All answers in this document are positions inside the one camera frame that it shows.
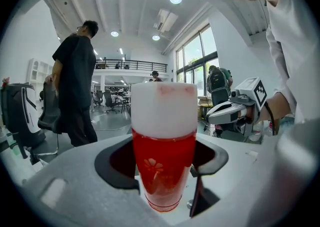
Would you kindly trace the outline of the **pink cup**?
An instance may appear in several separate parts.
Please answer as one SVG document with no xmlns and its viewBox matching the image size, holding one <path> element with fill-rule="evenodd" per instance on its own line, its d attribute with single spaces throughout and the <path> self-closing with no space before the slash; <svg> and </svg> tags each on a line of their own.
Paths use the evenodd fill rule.
<svg viewBox="0 0 320 227">
<path fill-rule="evenodd" d="M 145 82 L 131 87 L 133 150 L 148 204 L 164 213 L 182 196 L 196 148 L 196 85 Z"/>
</svg>

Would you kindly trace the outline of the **person's white shirt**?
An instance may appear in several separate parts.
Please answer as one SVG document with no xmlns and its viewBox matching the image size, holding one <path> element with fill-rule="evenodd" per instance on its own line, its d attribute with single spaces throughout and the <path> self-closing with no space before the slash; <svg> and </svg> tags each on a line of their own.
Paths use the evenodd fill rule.
<svg viewBox="0 0 320 227">
<path fill-rule="evenodd" d="M 320 118 L 320 27 L 305 0 L 267 4 L 266 38 L 296 123 Z"/>
</svg>

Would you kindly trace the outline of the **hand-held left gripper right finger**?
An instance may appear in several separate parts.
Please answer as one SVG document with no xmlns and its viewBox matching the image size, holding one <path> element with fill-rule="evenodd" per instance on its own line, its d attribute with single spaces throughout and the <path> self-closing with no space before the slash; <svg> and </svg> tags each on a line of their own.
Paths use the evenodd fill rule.
<svg viewBox="0 0 320 227">
<path fill-rule="evenodd" d="M 255 163 L 223 198 L 202 188 L 193 227 L 315 226 L 320 175 L 320 122 L 305 122 L 263 142 Z"/>
</svg>

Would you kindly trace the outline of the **person's right hand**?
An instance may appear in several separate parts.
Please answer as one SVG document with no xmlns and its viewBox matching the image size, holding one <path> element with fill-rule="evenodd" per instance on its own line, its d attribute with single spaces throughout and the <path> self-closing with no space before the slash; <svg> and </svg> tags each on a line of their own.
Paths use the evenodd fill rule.
<svg viewBox="0 0 320 227">
<path fill-rule="evenodd" d="M 253 110 L 251 107 L 246 107 L 238 112 L 238 118 L 245 118 L 247 122 L 250 122 L 252 120 L 253 115 L 252 111 Z"/>
</svg>

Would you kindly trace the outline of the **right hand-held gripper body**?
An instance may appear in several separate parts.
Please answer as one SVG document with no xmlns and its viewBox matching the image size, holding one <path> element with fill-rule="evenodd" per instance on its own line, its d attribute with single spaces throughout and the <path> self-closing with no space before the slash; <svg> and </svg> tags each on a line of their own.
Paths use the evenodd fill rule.
<svg viewBox="0 0 320 227">
<path fill-rule="evenodd" d="M 237 131 L 252 131 L 254 124 L 260 117 L 261 109 L 267 100 L 267 92 L 259 77 L 251 77 L 244 80 L 231 91 L 229 101 L 252 108 L 252 120 L 245 118 L 234 122 Z"/>
</svg>

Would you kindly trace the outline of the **large glass window wall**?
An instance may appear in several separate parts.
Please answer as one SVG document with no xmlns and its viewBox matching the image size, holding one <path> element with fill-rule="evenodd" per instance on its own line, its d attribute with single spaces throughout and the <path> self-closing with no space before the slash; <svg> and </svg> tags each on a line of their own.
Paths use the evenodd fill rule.
<svg viewBox="0 0 320 227">
<path fill-rule="evenodd" d="M 215 38 L 208 24 L 175 52 L 176 81 L 202 85 L 210 63 L 218 62 Z"/>
</svg>

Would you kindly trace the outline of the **white shelf cabinet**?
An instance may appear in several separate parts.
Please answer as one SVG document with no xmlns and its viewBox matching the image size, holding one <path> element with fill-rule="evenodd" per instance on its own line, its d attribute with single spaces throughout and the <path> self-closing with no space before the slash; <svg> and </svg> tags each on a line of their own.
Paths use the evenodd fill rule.
<svg viewBox="0 0 320 227">
<path fill-rule="evenodd" d="M 45 82 L 46 77 L 52 73 L 52 68 L 52 64 L 36 58 L 29 60 L 26 82 L 34 87 L 36 96 L 43 90 L 43 83 Z"/>
</svg>

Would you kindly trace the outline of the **white ceiling air unit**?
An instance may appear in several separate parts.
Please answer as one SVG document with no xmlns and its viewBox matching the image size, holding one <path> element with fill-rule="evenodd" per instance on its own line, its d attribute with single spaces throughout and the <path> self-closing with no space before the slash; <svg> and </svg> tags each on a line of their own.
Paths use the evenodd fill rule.
<svg viewBox="0 0 320 227">
<path fill-rule="evenodd" d="M 160 9 L 157 15 L 157 22 L 154 23 L 153 27 L 161 33 L 168 32 L 178 18 L 179 16 L 174 14 L 173 12 L 169 12 L 165 9 Z"/>
</svg>

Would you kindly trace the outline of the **black office chair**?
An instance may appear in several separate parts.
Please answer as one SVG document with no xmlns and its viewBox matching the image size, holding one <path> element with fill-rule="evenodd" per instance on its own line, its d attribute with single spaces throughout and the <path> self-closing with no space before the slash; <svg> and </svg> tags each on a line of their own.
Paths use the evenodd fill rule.
<svg viewBox="0 0 320 227">
<path fill-rule="evenodd" d="M 52 83 L 43 83 L 43 110 L 38 119 L 38 127 L 56 134 L 56 149 L 54 152 L 40 153 L 37 157 L 53 156 L 59 151 L 59 137 L 62 134 L 60 124 L 61 112 L 59 109 L 59 100 L 56 96 L 56 90 Z"/>
</svg>

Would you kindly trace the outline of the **black mezzanine railing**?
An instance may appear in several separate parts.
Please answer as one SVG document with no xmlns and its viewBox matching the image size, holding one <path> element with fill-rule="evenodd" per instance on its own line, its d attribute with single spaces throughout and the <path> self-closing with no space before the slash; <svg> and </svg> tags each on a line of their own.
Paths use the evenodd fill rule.
<svg viewBox="0 0 320 227">
<path fill-rule="evenodd" d="M 98 59 L 95 63 L 96 70 L 137 70 L 167 72 L 167 64 L 139 60 Z"/>
</svg>

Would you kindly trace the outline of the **dark swivel chair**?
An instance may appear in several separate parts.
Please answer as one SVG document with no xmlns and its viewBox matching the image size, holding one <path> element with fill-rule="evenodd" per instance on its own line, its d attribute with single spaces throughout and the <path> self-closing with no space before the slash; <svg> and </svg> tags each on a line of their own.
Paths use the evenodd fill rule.
<svg viewBox="0 0 320 227">
<path fill-rule="evenodd" d="M 103 105 L 103 92 L 101 90 L 97 90 L 92 95 L 93 98 L 93 107 L 101 107 Z"/>
<path fill-rule="evenodd" d="M 119 105 L 119 103 L 115 100 L 113 101 L 111 92 L 109 90 L 104 91 L 104 98 L 105 98 L 105 106 L 107 110 L 105 111 L 107 114 L 109 112 L 115 112 L 116 114 L 119 112 L 118 109 L 115 109 Z"/>
</svg>

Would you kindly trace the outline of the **person's right forearm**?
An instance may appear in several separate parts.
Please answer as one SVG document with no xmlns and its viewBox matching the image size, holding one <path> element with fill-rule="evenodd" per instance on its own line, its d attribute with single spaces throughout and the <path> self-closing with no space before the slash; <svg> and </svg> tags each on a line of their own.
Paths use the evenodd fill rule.
<svg viewBox="0 0 320 227">
<path fill-rule="evenodd" d="M 277 92 L 273 97 L 266 100 L 260 111 L 257 122 L 279 120 L 287 115 L 294 115 L 287 99 L 282 93 Z"/>
</svg>

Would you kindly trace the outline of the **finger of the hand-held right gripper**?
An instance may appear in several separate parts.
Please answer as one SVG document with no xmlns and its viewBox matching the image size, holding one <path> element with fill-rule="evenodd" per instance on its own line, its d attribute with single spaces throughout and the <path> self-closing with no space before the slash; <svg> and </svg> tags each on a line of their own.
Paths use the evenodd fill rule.
<svg viewBox="0 0 320 227">
<path fill-rule="evenodd" d="M 212 125 L 235 123 L 238 120 L 243 119 L 243 117 L 238 118 L 238 112 L 245 108 L 247 108 L 246 105 L 225 101 L 209 110 L 205 119 Z"/>
</svg>

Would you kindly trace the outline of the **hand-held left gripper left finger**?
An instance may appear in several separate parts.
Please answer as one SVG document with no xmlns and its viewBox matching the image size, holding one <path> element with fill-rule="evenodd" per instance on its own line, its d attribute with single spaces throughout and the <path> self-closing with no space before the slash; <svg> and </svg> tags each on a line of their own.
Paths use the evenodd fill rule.
<svg viewBox="0 0 320 227">
<path fill-rule="evenodd" d="M 160 227 L 135 170 L 132 137 L 112 137 L 59 155 L 22 193 L 55 227 Z"/>
</svg>

